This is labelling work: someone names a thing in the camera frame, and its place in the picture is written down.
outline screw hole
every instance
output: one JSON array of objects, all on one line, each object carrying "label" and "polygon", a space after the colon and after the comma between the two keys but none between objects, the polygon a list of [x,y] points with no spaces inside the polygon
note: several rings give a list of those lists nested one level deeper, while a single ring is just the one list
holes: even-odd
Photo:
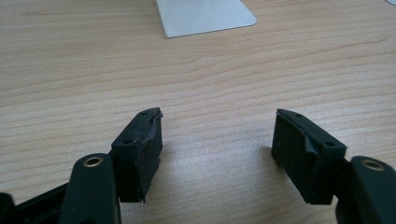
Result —
[{"label": "screw hole", "polygon": [[334,143],[333,143],[333,142],[325,142],[324,144],[326,144],[326,145],[329,146],[329,147],[333,147],[333,146],[334,146]]},{"label": "screw hole", "polygon": [[103,161],[103,159],[101,157],[92,157],[92,158],[85,160],[82,164],[85,167],[93,167],[93,166],[99,165],[100,163],[102,163],[102,161]]},{"label": "screw hole", "polygon": [[365,167],[367,167],[371,170],[375,170],[375,171],[384,171],[385,170],[385,167],[376,161],[365,160],[365,161],[362,161],[361,164],[363,164]]}]

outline monitor base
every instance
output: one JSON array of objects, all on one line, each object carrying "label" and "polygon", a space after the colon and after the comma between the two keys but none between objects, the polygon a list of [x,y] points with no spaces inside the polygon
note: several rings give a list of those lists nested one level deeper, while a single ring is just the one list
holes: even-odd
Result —
[{"label": "monitor base", "polygon": [[240,0],[157,0],[167,37],[244,27],[256,18]]}]

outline white monitor stand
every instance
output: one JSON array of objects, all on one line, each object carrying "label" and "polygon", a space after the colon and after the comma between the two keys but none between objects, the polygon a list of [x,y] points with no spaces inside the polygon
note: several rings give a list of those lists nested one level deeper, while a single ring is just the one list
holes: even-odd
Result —
[{"label": "white monitor stand", "polygon": [[197,35],[256,23],[240,0],[156,0],[167,37]]}]

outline wood grain surface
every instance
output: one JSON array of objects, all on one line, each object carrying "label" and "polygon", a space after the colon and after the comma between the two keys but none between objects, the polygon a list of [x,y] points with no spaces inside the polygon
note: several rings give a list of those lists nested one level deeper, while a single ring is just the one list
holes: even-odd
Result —
[{"label": "wood grain surface", "polygon": [[271,157],[276,109],[396,167],[396,7],[244,3],[254,26],[168,39],[152,0],[0,1],[0,191],[67,182],[159,106],[162,163],[123,223],[335,223]]}]

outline black mechanical part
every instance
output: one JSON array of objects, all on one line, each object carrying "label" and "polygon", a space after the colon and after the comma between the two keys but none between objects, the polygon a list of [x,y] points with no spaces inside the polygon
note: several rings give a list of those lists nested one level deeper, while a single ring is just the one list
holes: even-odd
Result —
[{"label": "black mechanical part", "polygon": [[91,154],[75,163],[58,223],[120,223],[120,204],[109,155]]},{"label": "black mechanical part", "polygon": [[396,223],[396,173],[393,168],[362,156],[352,158],[350,167],[349,186],[363,223]]},{"label": "black mechanical part", "polygon": [[344,160],[346,150],[344,144],[303,115],[276,111],[272,154],[307,203],[332,202],[332,171]]},{"label": "black mechanical part", "polygon": [[15,203],[12,196],[0,193],[0,223],[10,223],[15,214]]},{"label": "black mechanical part", "polygon": [[329,204],[340,224],[396,223],[396,173],[368,157],[344,159],[346,146],[304,116],[278,109],[272,153],[307,203]]},{"label": "black mechanical part", "polygon": [[160,108],[140,112],[111,144],[116,185],[122,203],[146,201],[163,149]]},{"label": "black mechanical part", "polygon": [[58,221],[61,212],[62,202],[64,201],[64,194],[66,193],[67,184],[61,185],[56,189],[52,189],[43,193],[29,201],[20,203],[17,206],[11,206],[14,201],[8,195],[7,205],[0,204],[2,212],[8,211],[8,218],[0,216],[0,223],[26,223],[26,224],[51,224]]},{"label": "black mechanical part", "polygon": [[[109,154],[113,163],[115,192],[121,193],[122,197],[116,195],[123,199],[123,202],[138,203],[145,199],[151,179],[158,169],[159,154],[163,149],[162,116],[160,108],[151,108],[140,112],[117,138],[120,141],[125,140],[123,143],[128,147],[118,147],[117,140],[114,142],[115,146],[112,146]],[[91,178],[87,175],[85,177],[87,181]],[[57,223],[69,184],[61,185],[17,206],[15,206],[11,195],[0,193],[0,224]],[[107,223],[119,223],[119,220]]]}]

